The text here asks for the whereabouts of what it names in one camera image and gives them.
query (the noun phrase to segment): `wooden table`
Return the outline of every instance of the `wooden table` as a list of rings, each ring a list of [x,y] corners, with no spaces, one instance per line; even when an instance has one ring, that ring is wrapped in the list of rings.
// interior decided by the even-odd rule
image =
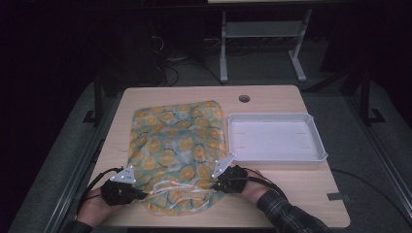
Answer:
[[[239,101],[240,95],[249,95],[250,102]],[[226,118],[231,113],[307,113],[299,90],[293,85],[130,88],[120,101],[91,178],[109,168],[127,165],[131,120],[135,110],[206,100],[216,100],[221,104],[226,139]],[[338,192],[327,162],[310,169],[268,167],[261,172],[285,191],[292,204],[318,217],[329,227],[349,225],[343,202],[329,201],[326,196]],[[96,186],[102,185],[109,176]],[[191,216],[154,216],[142,204],[135,202],[112,215],[104,224],[126,227],[272,227],[261,211],[236,194],[227,194],[209,210]]]

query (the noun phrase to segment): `black strap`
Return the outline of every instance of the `black strap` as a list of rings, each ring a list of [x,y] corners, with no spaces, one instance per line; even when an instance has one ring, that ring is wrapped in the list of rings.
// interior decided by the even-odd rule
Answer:
[[[100,173],[86,188],[85,192],[83,193],[82,197],[80,198],[79,204],[78,204],[78,208],[76,211],[76,214],[79,213],[80,208],[82,207],[83,203],[85,202],[87,195],[91,192],[91,190],[93,189],[93,187],[104,177],[104,175],[110,173],[110,172],[121,172],[123,170],[123,168],[111,168],[109,170],[107,170],[106,172],[102,172]]]
[[[287,201],[288,197],[286,196],[285,192],[282,191],[282,189],[276,185],[273,182],[268,182],[267,180],[263,180],[263,179],[259,179],[259,178],[255,178],[255,177],[247,177],[247,178],[232,178],[229,179],[230,181],[248,181],[248,182],[254,182],[254,183],[261,183],[267,187],[270,187],[271,189],[273,189],[274,191],[276,191],[281,197],[285,198]]]

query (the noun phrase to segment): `yellow floral cloth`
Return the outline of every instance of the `yellow floral cloth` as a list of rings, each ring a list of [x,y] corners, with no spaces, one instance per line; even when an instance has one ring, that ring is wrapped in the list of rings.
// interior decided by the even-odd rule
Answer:
[[[161,215],[208,209],[223,196],[211,189],[215,161],[225,157],[222,109],[216,101],[134,112],[128,166],[147,207]]]

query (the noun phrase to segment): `white tray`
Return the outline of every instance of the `white tray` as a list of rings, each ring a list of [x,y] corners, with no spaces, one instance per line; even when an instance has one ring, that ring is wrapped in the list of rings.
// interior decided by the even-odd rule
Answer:
[[[237,163],[316,164],[327,158],[308,114],[231,114],[229,152]]]

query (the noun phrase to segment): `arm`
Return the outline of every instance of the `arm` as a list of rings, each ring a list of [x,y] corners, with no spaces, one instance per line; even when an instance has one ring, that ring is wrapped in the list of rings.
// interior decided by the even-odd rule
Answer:
[[[100,188],[91,191],[80,209],[76,220],[69,221],[62,233],[88,233],[106,219],[111,213],[121,209],[122,205],[109,206],[101,197]]]
[[[259,178],[253,172],[248,172],[248,175]],[[247,182],[241,195],[255,203],[280,232],[331,232],[322,221],[291,205],[260,183]]]

